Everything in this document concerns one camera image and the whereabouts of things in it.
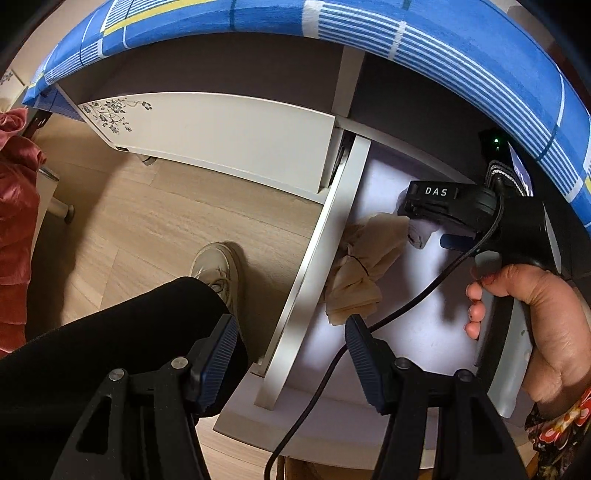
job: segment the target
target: white drawer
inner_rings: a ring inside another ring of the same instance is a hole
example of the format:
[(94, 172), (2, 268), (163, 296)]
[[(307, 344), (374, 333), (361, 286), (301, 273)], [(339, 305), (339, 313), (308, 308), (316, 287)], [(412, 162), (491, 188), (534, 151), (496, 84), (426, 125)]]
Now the white drawer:
[(221, 93), (163, 92), (78, 106), (115, 147), (210, 168), (317, 200), (335, 118)]

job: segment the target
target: wooden floor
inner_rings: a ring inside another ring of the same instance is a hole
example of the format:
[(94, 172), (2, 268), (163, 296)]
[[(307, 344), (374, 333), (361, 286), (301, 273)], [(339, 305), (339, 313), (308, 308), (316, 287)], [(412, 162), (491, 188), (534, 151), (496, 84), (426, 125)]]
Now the wooden floor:
[[(54, 115), (35, 142), (60, 176), (67, 226), (47, 215), (33, 256), (27, 338), (187, 275), (195, 253), (231, 241), (246, 260), (242, 331), (263, 355), (320, 214), (320, 205), (262, 185), (107, 147), (90, 128)], [(198, 430), (213, 480), (260, 479), (268, 454)]]

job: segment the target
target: red clothing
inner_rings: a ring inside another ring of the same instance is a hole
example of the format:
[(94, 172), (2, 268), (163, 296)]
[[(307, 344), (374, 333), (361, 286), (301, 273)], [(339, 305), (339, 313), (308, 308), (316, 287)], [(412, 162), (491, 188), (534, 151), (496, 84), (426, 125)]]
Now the red clothing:
[(27, 109), (0, 113), (0, 358), (25, 343), (31, 243), (37, 223), (37, 170), (46, 158), (17, 136)]

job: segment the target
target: painted fingernail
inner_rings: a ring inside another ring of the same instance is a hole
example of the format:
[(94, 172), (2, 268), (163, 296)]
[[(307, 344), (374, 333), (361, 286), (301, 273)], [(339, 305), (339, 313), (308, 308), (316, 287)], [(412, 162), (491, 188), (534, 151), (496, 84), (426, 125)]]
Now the painted fingernail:
[(490, 283), (492, 283), (495, 279), (495, 274), (494, 273), (489, 273), (488, 275), (484, 275), (482, 277), (480, 277), (480, 282), (484, 285), (488, 285)]

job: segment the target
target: metal leg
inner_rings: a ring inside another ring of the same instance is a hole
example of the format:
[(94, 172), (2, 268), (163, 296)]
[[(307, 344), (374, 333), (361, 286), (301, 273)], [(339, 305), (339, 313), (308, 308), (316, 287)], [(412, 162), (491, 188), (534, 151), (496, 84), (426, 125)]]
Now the metal leg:
[(76, 213), (73, 205), (66, 205), (63, 202), (60, 202), (55, 197), (52, 197), (49, 201), (47, 211), (52, 215), (63, 218), (68, 225), (72, 223), (72, 220), (74, 219), (74, 214)]
[(157, 157), (151, 157), (149, 155), (140, 155), (139, 153), (136, 153), (135, 155), (147, 167), (150, 166), (151, 164), (153, 164), (158, 159)]

